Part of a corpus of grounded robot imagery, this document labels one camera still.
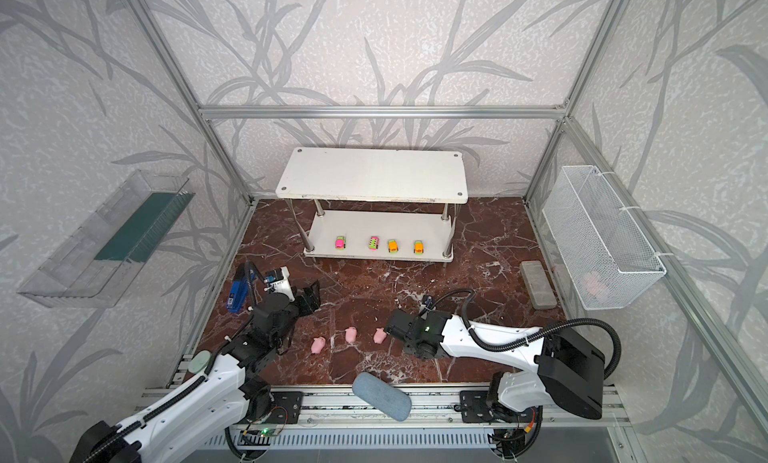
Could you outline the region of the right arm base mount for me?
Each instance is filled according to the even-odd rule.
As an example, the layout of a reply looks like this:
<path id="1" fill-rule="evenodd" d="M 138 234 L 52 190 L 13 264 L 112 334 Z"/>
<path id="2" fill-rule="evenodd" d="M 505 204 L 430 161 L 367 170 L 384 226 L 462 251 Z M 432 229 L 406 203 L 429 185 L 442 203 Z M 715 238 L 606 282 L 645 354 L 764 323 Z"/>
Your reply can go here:
<path id="1" fill-rule="evenodd" d="M 488 391 L 464 390 L 453 409 L 461 414 L 463 423 L 512 423 L 523 425 L 535 422 L 541 414 L 540 407 L 529 407 L 522 412 L 511 410 L 501 403 L 491 401 Z"/>

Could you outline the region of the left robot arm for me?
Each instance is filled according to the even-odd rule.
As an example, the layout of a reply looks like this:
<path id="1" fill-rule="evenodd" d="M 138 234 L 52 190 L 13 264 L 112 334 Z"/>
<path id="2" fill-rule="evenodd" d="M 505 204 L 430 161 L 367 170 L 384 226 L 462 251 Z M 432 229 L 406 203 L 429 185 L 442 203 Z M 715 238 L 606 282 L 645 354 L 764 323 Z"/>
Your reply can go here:
<path id="1" fill-rule="evenodd" d="M 180 462 L 243 419 L 271 412 L 261 377 L 299 318 L 321 303 L 315 281 L 294 298 L 269 293 L 203 369 L 162 399 L 115 425 L 99 421 L 80 437 L 72 462 Z"/>

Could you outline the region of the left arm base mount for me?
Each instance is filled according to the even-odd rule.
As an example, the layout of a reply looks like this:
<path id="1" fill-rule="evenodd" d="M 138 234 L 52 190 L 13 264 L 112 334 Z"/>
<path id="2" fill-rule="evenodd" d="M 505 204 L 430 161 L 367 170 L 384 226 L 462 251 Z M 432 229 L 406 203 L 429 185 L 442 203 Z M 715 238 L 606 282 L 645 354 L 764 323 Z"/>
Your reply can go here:
<path id="1" fill-rule="evenodd" d="M 243 424 L 296 424 L 302 408 L 304 393 L 277 391 L 257 395 L 249 402 Z"/>

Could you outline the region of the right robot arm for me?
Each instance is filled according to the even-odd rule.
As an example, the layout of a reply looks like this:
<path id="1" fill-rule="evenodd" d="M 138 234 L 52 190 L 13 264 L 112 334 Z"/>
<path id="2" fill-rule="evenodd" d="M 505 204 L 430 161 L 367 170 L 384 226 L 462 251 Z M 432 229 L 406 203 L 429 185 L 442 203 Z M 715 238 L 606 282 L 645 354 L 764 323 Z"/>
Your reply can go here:
<path id="1" fill-rule="evenodd" d="M 397 309 L 384 331 L 420 359 L 473 358 L 511 367 L 492 377 L 488 397 L 490 406 L 514 413 L 554 404 L 580 418 L 601 419 L 603 386 L 622 355 L 616 330 L 595 318 L 513 328 Z"/>

